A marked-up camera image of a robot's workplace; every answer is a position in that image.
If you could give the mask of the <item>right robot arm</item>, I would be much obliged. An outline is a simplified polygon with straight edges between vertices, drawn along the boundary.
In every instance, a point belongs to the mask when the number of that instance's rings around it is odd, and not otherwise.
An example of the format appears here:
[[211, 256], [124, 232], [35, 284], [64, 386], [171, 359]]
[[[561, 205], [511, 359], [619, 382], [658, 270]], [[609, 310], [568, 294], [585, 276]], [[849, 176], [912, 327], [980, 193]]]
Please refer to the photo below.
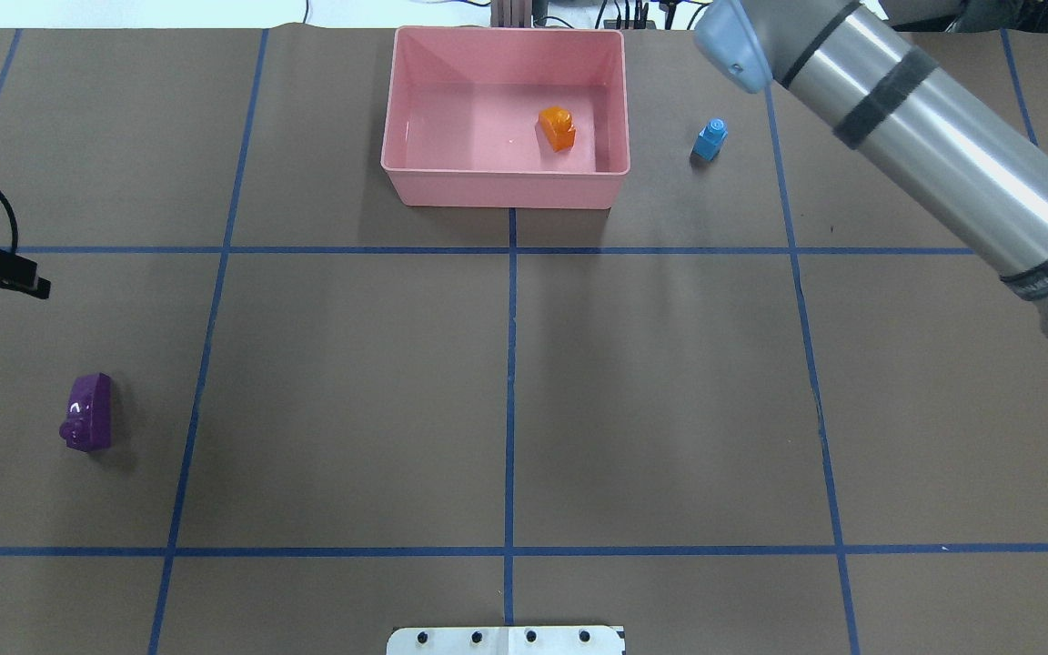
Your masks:
[[714, 1], [695, 45], [736, 86], [777, 83], [926, 208], [1048, 339], [1048, 155], [858, 1]]

